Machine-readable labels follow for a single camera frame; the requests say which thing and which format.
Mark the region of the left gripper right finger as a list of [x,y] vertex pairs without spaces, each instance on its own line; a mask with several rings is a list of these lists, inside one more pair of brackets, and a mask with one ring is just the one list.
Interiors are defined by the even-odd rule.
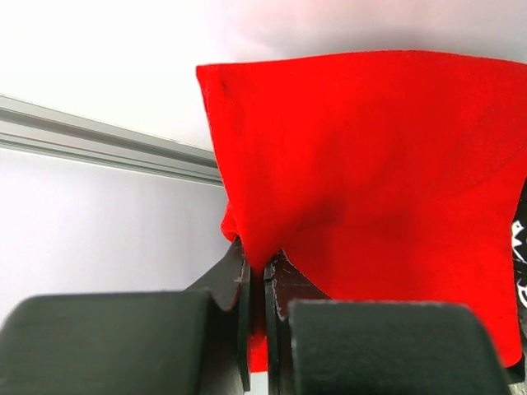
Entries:
[[327,300],[317,288],[279,251],[267,264],[263,275],[265,319],[268,345],[268,392],[294,394],[294,367],[288,305],[293,300]]

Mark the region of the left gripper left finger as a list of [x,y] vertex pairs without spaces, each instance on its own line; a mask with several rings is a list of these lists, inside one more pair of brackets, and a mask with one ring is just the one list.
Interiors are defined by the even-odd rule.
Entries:
[[250,288],[251,269],[239,239],[189,287],[209,296],[198,379],[200,391],[250,390]]

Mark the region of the red t shirt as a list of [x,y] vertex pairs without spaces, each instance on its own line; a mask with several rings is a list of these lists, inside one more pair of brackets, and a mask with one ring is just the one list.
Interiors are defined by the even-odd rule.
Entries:
[[526,66],[429,51],[197,67],[227,205],[260,271],[283,251],[336,300],[466,304],[520,360],[511,224]]

